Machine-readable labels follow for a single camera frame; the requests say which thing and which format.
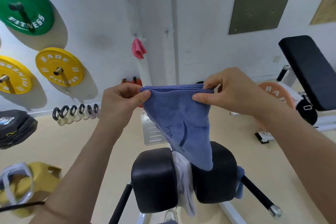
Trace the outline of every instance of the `black rubber foot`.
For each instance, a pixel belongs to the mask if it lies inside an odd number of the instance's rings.
[[[261,136],[259,135],[259,133],[254,133],[254,134],[258,138],[258,140],[261,142],[261,144],[269,143],[269,141],[263,142]]]

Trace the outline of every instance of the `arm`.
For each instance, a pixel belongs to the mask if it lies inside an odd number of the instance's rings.
[[[223,86],[218,94],[193,99],[254,116],[272,133],[308,194],[329,223],[336,223],[336,144],[282,101],[267,94],[238,68],[210,76],[204,88]]]
[[[125,83],[104,91],[99,122],[76,161],[30,224],[90,223],[113,146],[133,110],[151,95]]]

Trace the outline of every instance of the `pink cloth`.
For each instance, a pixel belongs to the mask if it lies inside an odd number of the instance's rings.
[[[144,45],[139,39],[134,39],[132,44],[132,53],[137,59],[144,59],[144,54],[147,53]]]

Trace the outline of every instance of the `hand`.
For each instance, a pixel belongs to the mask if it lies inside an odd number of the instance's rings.
[[[151,96],[149,90],[140,93],[140,88],[140,85],[124,83],[104,90],[98,127],[121,133],[133,110]]]
[[[201,103],[216,105],[232,112],[251,115],[256,118],[282,103],[259,88],[237,67],[227,68],[211,75],[204,82],[203,88],[211,89],[218,85],[223,87],[222,92],[215,94],[197,93],[192,98]]]

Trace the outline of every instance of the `green weight plate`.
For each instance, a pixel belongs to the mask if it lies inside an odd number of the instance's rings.
[[[49,0],[0,0],[0,20],[27,35],[43,35],[54,23]]]

